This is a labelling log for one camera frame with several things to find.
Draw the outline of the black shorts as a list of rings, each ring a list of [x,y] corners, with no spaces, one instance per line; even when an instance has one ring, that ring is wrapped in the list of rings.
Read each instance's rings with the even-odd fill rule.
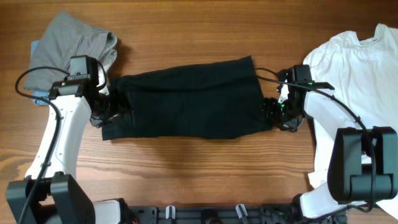
[[[111,92],[129,109],[103,126],[103,140],[234,139],[272,129],[250,56],[126,75],[112,80]]]

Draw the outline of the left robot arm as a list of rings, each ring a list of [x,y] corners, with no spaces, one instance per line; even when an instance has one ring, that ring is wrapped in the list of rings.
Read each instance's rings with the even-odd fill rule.
[[[82,135],[89,120],[108,112],[98,70],[102,64],[87,55],[70,59],[62,81],[48,98],[49,120],[39,151],[23,180],[10,182],[6,200],[18,223],[138,223],[121,199],[92,202],[76,181]]]

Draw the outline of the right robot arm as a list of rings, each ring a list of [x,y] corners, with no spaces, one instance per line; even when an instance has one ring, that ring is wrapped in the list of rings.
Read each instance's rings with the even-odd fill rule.
[[[370,212],[378,202],[397,198],[397,132],[365,127],[361,118],[335,98],[327,82],[312,79],[308,65],[274,74],[284,101],[264,100],[265,117],[282,131],[295,132],[305,118],[318,121],[333,140],[326,182],[294,197],[289,219],[315,223],[349,209]]]

